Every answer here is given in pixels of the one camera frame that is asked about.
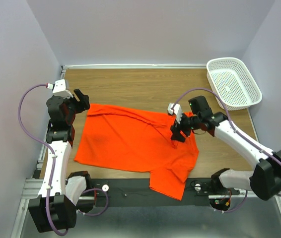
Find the orange t shirt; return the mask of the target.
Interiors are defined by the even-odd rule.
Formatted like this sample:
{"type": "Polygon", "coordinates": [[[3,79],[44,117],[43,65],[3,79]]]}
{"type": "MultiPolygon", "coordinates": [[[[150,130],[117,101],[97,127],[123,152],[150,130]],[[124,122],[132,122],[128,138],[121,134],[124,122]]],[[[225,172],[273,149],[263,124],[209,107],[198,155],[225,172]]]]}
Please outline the orange t shirt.
{"type": "Polygon", "coordinates": [[[78,163],[149,172],[149,188],[182,200],[185,183],[199,150],[193,135],[171,139],[174,118],[168,114],[92,104],[74,160],[78,163]]]}

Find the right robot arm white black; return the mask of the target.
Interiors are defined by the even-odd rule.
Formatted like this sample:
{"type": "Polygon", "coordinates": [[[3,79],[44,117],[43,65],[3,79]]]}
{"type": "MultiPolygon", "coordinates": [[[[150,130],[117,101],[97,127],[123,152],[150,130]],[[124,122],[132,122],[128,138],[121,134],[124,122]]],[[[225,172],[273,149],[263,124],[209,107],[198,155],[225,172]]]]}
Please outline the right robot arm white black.
{"type": "Polygon", "coordinates": [[[185,142],[191,132],[200,129],[238,152],[252,167],[251,171],[224,168],[212,175],[211,191],[222,194],[228,188],[254,192],[267,201],[281,192],[281,150],[275,152],[240,130],[222,112],[213,113],[204,96],[189,100],[193,116],[187,116],[179,104],[169,104],[167,111],[175,116],[171,139],[185,142]]]}

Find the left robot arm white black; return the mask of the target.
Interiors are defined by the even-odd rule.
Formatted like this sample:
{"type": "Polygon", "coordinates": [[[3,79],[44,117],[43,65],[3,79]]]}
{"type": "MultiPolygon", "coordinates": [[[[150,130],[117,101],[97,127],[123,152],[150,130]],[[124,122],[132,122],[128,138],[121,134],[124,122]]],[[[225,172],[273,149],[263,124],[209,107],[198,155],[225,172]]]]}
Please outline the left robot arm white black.
{"type": "Polygon", "coordinates": [[[45,176],[36,198],[28,210],[40,233],[58,231],[64,236],[76,224],[76,205],[80,196],[91,192],[88,172],[75,172],[66,177],[73,147],[76,114],[90,108],[89,97],[79,89],[70,97],[54,93],[46,102],[50,116],[46,134],[49,150],[45,176]]]}

